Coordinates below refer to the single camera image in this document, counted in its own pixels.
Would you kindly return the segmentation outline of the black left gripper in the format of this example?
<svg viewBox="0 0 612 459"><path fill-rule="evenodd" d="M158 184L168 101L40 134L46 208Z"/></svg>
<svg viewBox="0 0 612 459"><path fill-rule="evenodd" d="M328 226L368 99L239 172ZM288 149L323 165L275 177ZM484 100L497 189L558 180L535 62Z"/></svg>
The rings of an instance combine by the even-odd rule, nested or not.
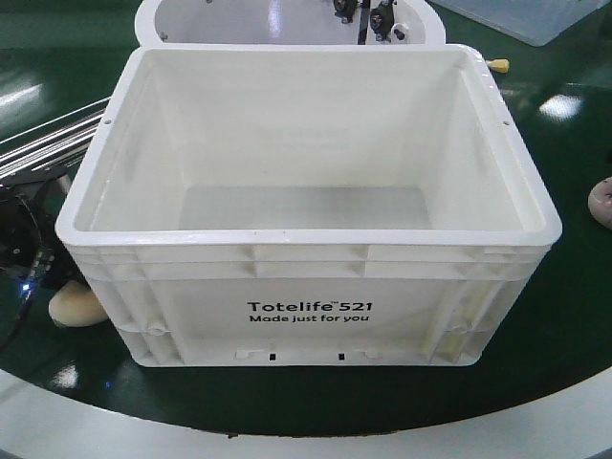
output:
<svg viewBox="0 0 612 459"><path fill-rule="evenodd" d="M64 165L49 166L1 179L1 274L20 282L24 290L86 283L57 237L56 217L44 208L48 192L60 188L67 172Z"/></svg>

